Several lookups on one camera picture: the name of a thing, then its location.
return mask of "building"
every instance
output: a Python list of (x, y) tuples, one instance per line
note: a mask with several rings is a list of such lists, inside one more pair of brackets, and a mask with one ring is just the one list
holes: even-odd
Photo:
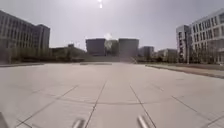
[(154, 47), (143, 46), (139, 48), (139, 56), (144, 57), (146, 60), (150, 60), (153, 57)]
[(86, 40), (87, 53), (89, 53), (92, 56), (105, 56), (106, 55), (105, 41), (106, 39), (104, 38), (87, 39)]
[(163, 62), (176, 63), (177, 49), (162, 49), (157, 52), (156, 57), (161, 58)]
[(119, 43), (117, 40), (106, 40), (105, 41), (106, 47), (106, 55), (107, 56), (118, 56), (119, 53)]
[(67, 47), (50, 48), (52, 61), (83, 61), (87, 58), (86, 51), (69, 44)]
[[(223, 63), (224, 9), (205, 16), (188, 26), (191, 29), (192, 39), (190, 60), (201, 63)], [(185, 31), (177, 29), (177, 42), (179, 44), (180, 38), (178, 32)]]
[(33, 25), (0, 11), (0, 43), (4, 44), (0, 47), (5, 49), (7, 60), (44, 54), (49, 48), (49, 38), (50, 28)]
[(180, 26), (176, 29), (177, 37), (177, 61), (189, 62), (191, 50), (191, 28), (187, 25)]
[(138, 56), (138, 39), (121, 38), (119, 42), (119, 56), (120, 57), (137, 57)]

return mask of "office building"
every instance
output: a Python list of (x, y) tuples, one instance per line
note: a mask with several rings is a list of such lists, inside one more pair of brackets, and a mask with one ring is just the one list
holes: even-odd
[(0, 11), (0, 61), (5, 58), (41, 56), (48, 51), (50, 28), (33, 25)]
[(87, 39), (86, 40), (86, 49), (87, 53), (92, 56), (105, 56), (106, 48), (105, 48), (104, 38), (96, 38), (96, 39)]
[(176, 63), (177, 62), (177, 49), (162, 49), (157, 52), (156, 57), (161, 58), (163, 62)]
[(154, 53), (154, 47), (152, 46), (143, 46), (141, 48), (139, 48), (139, 55), (141, 57), (145, 57), (145, 58), (152, 58)]
[(138, 39), (121, 38), (119, 42), (119, 56), (120, 57), (137, 57), (138, 56)]
[(191, 29), (187, 25), (176, 29), (177, 37), (177, 61), (180, 63), (188, 62), (190, 59), (190, 46), (192, 44)]
[(223, 63), (224, 9), (205, 16), (188, 26), (177, 28), (178, 54), (182, 51), (179, 48), (179, 44), (181, 44), (180, 40), (183, 38), (183, 34), (179, 35), (179, 32), (185, 33), (189, 29), (188, 27), (191, 29), (190, 35), (192, 39), (190, 60), (200, 63)]

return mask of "lens flare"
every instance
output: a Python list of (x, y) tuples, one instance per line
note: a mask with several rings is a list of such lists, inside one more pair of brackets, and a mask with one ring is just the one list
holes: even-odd
[(100, 8), (103, 8), (103, 4), (100, 4)]

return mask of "sky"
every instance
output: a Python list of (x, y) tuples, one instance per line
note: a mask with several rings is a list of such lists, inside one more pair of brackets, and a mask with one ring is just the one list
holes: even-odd
[(105, 36), (176, 48), (178, 26), (221, 8), (224, 0), (0, 0), (0, 10), (50, 27), (50, 47), (74, 43), (82, 49), (86, 38)]

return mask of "ground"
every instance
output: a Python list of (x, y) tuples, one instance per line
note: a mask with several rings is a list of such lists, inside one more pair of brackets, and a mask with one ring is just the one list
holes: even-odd
[(125, 63), (0, 68), (10, 128), (224, 128), (224, 80)]

